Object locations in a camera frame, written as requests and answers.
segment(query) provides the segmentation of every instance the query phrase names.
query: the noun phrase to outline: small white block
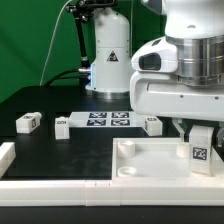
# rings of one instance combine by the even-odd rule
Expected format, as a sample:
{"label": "small white block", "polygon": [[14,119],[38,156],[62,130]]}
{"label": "small white block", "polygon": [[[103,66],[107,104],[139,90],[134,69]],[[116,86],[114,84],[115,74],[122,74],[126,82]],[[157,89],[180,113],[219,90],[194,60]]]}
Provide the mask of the small white block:
{"label": "small white block", "polygon": [[143,116],[142,127],[149,136],[160,136],[163,132],[163,123],[155,116]]}
{"label": "small white block", "polygon": [[2,178],[15,157],[15,144],[13,142],[3,143],[0,147],[0,178]]}
{"label": "small white block", "polygon": [[60,117],[55,119],[55,138],[69,139],[69,123],[68,117]]}
{"label": "small white block", "polygon": [[214,128],[193,126],[190,132],[190,170],[211,175],[212,135]]}
{"label": "small white block", "polygon": [[16,120],[17,133],[29,134],[38,126],[42,115],[39,112],[27,113]]}
{"label": "small white block", "polygon": [[194,125],[189,135],[189,143],[195,146],[211,147],[214,128]]}

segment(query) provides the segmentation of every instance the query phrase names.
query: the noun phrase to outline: laser warning label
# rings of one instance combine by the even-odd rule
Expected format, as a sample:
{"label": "laser warning label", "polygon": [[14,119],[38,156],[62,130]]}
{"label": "laser warning label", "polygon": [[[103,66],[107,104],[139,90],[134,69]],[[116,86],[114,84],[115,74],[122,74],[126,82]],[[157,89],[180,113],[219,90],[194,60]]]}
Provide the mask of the laser warning label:
{"label": "laser warning label", "polygon": [[114,61],[114,62],[118,61],[117,56],[116,56],[116,54],[114,53],[114,51],[112,51],[112,52],[110,53],[110,56],[108,57],[107,61]]}

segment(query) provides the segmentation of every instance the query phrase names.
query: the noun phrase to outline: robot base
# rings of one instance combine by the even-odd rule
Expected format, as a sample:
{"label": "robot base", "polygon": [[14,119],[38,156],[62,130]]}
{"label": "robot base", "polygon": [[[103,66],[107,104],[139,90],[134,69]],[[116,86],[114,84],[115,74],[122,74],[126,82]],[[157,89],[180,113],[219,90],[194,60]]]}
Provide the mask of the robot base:
{"label": "robot base", "polygon": [[86,89],[86,94],[95,98],[107,99],[107,100],[118,100],[129,98],[129,91],[127,92],[98,92],[94,90]]}

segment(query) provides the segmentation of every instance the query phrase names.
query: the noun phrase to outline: white platform edge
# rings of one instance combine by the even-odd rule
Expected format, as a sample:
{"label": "white platform edge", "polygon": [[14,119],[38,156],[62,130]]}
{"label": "white platform edge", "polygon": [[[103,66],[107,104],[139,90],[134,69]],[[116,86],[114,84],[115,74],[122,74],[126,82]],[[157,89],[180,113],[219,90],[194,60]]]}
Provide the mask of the white platform edge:
{"label": "white platform edge", "polygon": [[4,142],[0,146],[0,179],[16,157],[14,142]]}
{"label": "white platform edge", "polygon": [[[175,144],[180,139],[170,141]],[[139,177],[133,181],[116,178],[114,171],[112,176],[108,181],[1,181],[0,206],[224,205],[223,178]]]}

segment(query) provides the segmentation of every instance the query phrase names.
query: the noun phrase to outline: green backdrop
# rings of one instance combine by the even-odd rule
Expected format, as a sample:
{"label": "green backdrop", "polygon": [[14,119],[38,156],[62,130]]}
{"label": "green backdrop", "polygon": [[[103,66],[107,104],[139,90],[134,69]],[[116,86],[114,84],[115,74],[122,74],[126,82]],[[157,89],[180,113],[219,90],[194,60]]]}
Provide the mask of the green backdrop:
{"label": "green backdrop", "polygon": [[[57,16],[67,0],[0,0],[0,102],[18,89],[39,85]],[[145,8],[133,8],[133,53],[149,40],[163,35],[165,18]],[[131,0],[119,1],[116,11],[131,21]],[[83,25],[87,52],[95,57],[93,21]],[[44,82],[80,66],[80,53],[72,15],[62,14]],[[58,81],[54,85],[76,85]]]}

